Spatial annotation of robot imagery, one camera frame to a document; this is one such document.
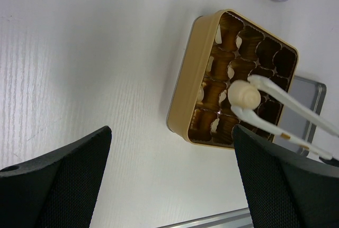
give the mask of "white plastic arm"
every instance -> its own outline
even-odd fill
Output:
[[[258,90],[262,90],[263,92],[270,94],[276,100],[289,107],[296,113],[300,114],[308,121],[311,121],[313,124],[321,127],[329,134],[339,136],[339,129],[336,126],[334,126],[332,123],[325,120],[324,118],[320,117],[318,114],[312,112],[310,109],[304,107],[302,104],[292,98],[288,93],[286,93],[283,89],[281,89],[278,85],[276,85],[268,78],[258,75],[252,75],[249,76],[247,80]]]
[[[231,110],[239,119],[241,119],[241,120],[243,120],[243,121],[245,121],[245,122],[247,122],[247,123],[249,123],[253,126],[256,126],[257,128],[259,128],[261,130],[265,130],[265,131],[267,131],[271,134],[283,137],[284,139],[290,141],[291,143],[294,143],[294,144],[296,144],[296,145],[298,145],[298,146],[300,146],[304,149],[307,149],[307,150],[319,155],[323,159],[331,160],[332,157],[333,157],[327,151],[324,151],[324,150],[316,147],[315,145],[311,145],[310,143],[308,143],[308,142],[304,141],[303,139],[281,129],[280,127],[263,120],[262,118],[258,117],[258,115],[256,115],[256,113],[251,109],[242,109],[241,107],[238,107],[238,106],[231,106]]]

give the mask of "white textured surface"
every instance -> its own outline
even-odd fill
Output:
[[[0,0],[0,167],[109,125],[91,227],[157,227],[247,206],[233,151],[165,119],[194,19],[233,8],[300,52],[339,124],[337,0]],[[315,142],[337,140],[317,131]]]

